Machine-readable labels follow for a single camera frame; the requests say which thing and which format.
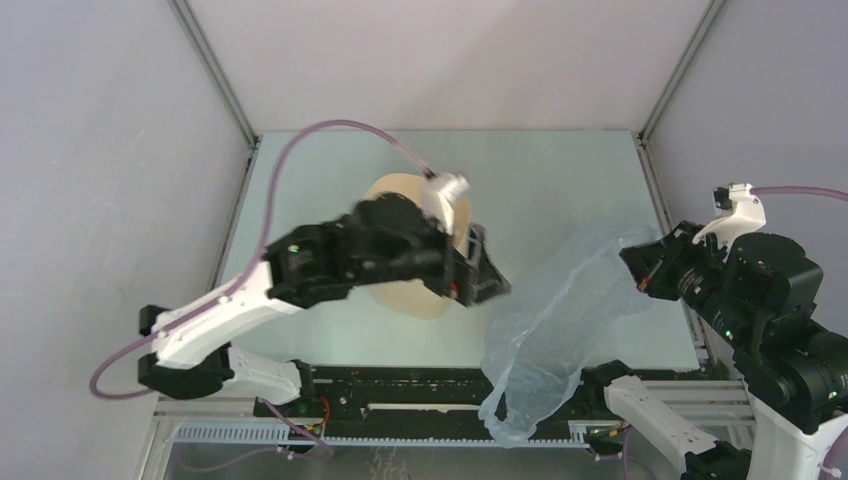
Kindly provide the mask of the beige trash bin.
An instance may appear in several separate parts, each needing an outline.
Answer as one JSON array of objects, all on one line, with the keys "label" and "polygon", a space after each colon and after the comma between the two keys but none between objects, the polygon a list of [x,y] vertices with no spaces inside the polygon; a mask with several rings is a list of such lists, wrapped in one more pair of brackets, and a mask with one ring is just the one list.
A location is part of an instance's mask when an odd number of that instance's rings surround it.
[{"label": "beige trash bin", "polygon": [[[366,192],[365,199],[375,199],[387,194],[403,195],[421,207],[421,190],[426,180],[422,176],[392,173],[379,178]],[[467,238],[471,223],[471,202],[463,198],[454,205],[454,247],[466,254]],[[441,318],[452,300],[440,297],[428,290],[422,281],[400,281],[370,286],[376,300],[389,309],[422,320]]]}]

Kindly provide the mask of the blue plastic trash bag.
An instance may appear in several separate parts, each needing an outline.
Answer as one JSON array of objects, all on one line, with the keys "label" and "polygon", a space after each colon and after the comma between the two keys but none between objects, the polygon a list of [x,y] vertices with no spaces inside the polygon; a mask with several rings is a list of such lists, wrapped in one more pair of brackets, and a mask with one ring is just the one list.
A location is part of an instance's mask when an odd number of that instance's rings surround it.
[{"label": "blue plastic trash bag", "polygon": [[497,300],[480,365],[492,390],[478,410],[496,444],[526,444],[574,396],[605,331],[650,309],[619,253],[656,238],[645,224],[581,227]]}]

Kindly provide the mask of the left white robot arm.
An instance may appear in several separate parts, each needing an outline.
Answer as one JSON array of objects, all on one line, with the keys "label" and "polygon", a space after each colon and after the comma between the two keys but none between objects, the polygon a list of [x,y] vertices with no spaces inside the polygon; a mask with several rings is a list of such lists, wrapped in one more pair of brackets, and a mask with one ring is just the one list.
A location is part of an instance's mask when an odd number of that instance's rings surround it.
[{"label": "left white robot arm", "polygon": [[302,225],[265,247],[249,270],[175,310],[143,307],[152,340],[137,366],[141,385],[177,400],[236,389],[304,416],[316,403],[309,366],[278,363],[238,349],[233,339],[264,322],[347,298],[359,286],[419,280],[463,306],[509,293],[491,262],[485,231],[469,228],[460,251],[446,228],[412,200],[384,193],[335,220]]}]

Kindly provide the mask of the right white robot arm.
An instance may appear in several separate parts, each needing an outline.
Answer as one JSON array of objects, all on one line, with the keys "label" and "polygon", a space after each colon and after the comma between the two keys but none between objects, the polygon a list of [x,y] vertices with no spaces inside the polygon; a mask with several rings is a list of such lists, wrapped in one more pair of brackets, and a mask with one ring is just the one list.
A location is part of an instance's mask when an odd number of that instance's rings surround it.
[{"label": "right white robot arm", "polygon": [[782,235],[749,232],[721,246],[698,232],[681,222],[620,258],[641,293],[683,302],[732,349],[756,422],[753,446],[698,429],[620,362],[583,388],[583,408],[624,420],[683,479],[845,478],[847,340],[814,320],[822,268]]}]

